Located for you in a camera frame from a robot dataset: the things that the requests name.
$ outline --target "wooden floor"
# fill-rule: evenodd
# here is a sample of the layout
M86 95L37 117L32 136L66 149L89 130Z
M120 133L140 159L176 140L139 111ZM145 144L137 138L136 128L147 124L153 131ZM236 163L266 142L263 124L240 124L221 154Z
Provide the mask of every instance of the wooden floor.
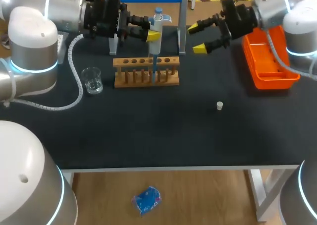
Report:
M151 16L157 6L172 16L173 25L178 23L178 4L129 4L128 9ZM198 2L188 10L187 23L219 11L217 2ZM0 23L0 30L5 28ZM0 47L0 56L8 55ZM131 198L148 186L161 192L162 203L141 218ZM249 187L243 171L170 171L76 174L73 189L78 225L257 225ZM278 215L267 225L281 225Z

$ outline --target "wooden test tube rack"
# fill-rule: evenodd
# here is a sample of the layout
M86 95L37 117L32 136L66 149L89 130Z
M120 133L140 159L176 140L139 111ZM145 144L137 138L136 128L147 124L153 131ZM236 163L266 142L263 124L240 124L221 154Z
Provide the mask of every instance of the wooden test tube rack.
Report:
M152 58L115 58L113 59L113 67L117 69L114 81L115 88L179 85L177 70L179 67L178 56L158 57L158 70L155 73L154 84L152 83ZM149 70L138 69L138 67L148 67Z

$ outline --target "glass beaker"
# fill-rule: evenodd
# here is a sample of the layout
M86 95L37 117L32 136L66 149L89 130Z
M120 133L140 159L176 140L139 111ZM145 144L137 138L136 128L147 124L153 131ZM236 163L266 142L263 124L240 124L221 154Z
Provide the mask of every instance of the glass beaker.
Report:
M81 76L89 94L96 95L103 91L104 87L101 81L101 72L98 68L86 68L81 72Z

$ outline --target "orange tray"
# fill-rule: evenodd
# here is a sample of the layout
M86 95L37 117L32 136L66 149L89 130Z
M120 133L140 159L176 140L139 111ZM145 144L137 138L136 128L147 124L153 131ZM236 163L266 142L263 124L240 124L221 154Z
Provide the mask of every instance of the orange tray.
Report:
M279 57L290 65L282 27L271 29L270 34ZM300 75L286 70L277 62L261 29L256 28L243 37L242 46L254 84L259 90L289 89L300 80Z

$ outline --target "black table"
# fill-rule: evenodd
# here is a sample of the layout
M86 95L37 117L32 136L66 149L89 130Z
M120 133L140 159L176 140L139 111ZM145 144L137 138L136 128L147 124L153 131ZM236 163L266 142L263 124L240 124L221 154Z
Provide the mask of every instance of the black table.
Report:
M317 154L317 83L302 78L288 91L258 91L241 42L209 56L192 46L219 37L216 29L187 36L180 86L114 89L107 39L81 40L77 71L96 66L104 91L85 94L74 108L47 112L11 104L0 119L34 132L61 169L238 167L298 165ZM147 46L128 39L117 57L147 56ZM165 27L161 56L177 55L175 27ZM73 102L76 82L65 59L55 88L29 100L58 107ZM216 103L224 103L216 110Z

